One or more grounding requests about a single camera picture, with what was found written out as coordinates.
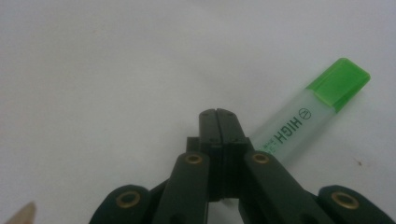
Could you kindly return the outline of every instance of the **green cap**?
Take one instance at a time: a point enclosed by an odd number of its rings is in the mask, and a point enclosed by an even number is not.
[[[338,112],[369,80],[367,72],[350,60],[341,58],[306,88]]]

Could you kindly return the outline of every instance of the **white marker body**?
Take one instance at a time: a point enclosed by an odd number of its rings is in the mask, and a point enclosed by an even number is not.
[[[333,107],[305,89],[276,113],[275,118],[262,125],[250,140],[256,150],[273,154],[283,161],[335,114]]]

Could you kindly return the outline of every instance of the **wooden tip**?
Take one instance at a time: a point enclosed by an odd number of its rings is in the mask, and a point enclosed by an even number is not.
[[[6,224],[33,224],[35,219],[35,203],[26,204]]]

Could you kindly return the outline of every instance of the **highlighter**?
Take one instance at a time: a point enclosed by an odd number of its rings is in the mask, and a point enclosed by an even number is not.
[[[253,147],[285,160],[302,142],[335,116],[370,80],[346,58],[337,60],[250,136]]]

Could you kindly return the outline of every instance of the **logo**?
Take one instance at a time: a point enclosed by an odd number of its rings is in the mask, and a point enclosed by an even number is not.
[[[302,119],[310,119],[311,118],[311,111],[305,108],[301,108],[298,111],[298,114],[300,115],[300,118]]]

